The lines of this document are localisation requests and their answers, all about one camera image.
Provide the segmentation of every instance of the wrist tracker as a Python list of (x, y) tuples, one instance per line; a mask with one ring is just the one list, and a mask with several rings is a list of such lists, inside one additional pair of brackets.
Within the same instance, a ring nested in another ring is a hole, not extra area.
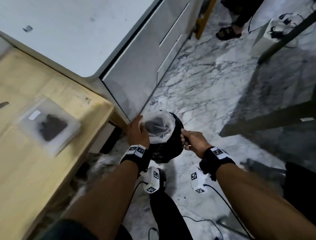
[(232, 157), (224, 150), (217, 147), (210, 147), (204, 152), (200, 168), (203, 172), (210, 173), (211, 179), (216, 181), (216, 171), (221, 165), (226, 163), (235, 164)]
[(120, 164), (125, 160), (130, 160), (137, 164), (138, 173), (146, 172), (150, 162), (149, 151), (142, 145), (132, 145), (121, 158)]

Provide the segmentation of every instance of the person's right arm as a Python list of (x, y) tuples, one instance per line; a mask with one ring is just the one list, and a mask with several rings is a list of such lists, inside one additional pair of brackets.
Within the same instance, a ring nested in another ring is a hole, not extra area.
[[(182, 130), (185, 149), (203, 158), (211, 145), (200, 132)], [(232, 208), (256, 239), (316, 239), (316, 227), (288, 201), (235, 164), (221, 165), (216, 179)]]

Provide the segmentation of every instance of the translucent plastic box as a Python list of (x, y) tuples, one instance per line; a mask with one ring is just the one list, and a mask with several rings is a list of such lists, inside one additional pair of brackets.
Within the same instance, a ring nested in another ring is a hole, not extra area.
[(80, 131), (80, 122), (53, 100), (41, 97), (19, 119), (19, 127), (50, 156), (57, 155)]

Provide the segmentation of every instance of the person's left arm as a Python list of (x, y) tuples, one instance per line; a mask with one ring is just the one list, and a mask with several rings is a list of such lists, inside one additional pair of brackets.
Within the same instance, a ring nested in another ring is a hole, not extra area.
[[(138, 124), (141, 115), (128, 126), (130, 145), (149, 147), (149, 135)], [(94, 187), (68, 210), (63, 218), (81, 223), (99, 240), (115, 239), (123, 221), (138, 175), (138, 166), (130, 160), (122, 162), (115, 170), (96, 183)]]

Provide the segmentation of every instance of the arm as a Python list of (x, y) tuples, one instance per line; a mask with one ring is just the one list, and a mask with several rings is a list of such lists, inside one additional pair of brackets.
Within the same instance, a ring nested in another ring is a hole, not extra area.
[[(191, 146), (185, 142), (185, 136)], [(183, 129), (181, 137), (185, 149), (199, 158), (211, 147), (200, 132)], [(227, 163), (218, 168), (216, 178), (232, 208), (256, 239), (315, 239), (316, 227), (251, 174)]]
[[(141, 132), (138, 129), (141, 118), (137, 116), (128, 126), (127, 138), (130, 145), (141, 144), (148, 148), (149, 135), (145, 127), (141, 126)], [(78, 199), (64, 218), (80, 222), (99, 240), (114, 239), (127, 211), (137, 175), (136, 163), (122, 162)]]

